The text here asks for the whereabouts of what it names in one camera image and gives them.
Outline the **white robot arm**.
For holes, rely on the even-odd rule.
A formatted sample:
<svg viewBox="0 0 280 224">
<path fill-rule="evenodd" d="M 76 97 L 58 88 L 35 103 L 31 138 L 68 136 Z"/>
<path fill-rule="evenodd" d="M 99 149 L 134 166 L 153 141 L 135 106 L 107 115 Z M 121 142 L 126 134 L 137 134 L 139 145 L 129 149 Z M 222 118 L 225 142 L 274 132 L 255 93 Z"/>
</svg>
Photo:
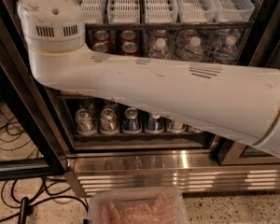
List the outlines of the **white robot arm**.
<svg viewBox="0 0 280 224">
<path fill-rule="evenodd" d="M 280 70 L 94 52 L 73 0 L 19 0 L 33 77 L 113 100 L 280 159 Z"/>
</svg>

